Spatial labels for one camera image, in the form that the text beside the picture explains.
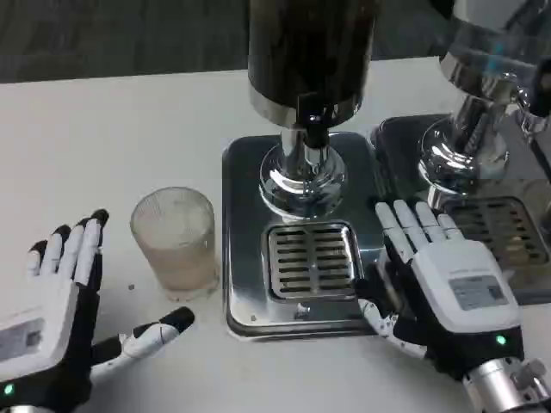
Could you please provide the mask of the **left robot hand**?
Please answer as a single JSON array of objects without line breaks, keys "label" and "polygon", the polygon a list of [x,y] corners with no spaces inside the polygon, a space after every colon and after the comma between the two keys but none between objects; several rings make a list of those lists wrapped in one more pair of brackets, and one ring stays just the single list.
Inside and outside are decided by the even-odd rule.
[{"label": "left robot hand", "polygon": [[25,282],[1,289],[1,410],[73,412],[92,390],[181,336],[195,314],[181,306],[128,334],[94,335],[109,213],[62,225],[26,256]]}]

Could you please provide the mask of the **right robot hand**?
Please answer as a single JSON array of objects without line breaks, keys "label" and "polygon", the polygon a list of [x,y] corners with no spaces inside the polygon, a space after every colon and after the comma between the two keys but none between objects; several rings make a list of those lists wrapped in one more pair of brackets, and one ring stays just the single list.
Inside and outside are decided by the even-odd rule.
[{"label": "right robot hand", "polygon": [[354,292],[377,336],[455,380],[524,359],[519,304],[484,243],[424,201],[379,200],[375,214],[383,251]]}]

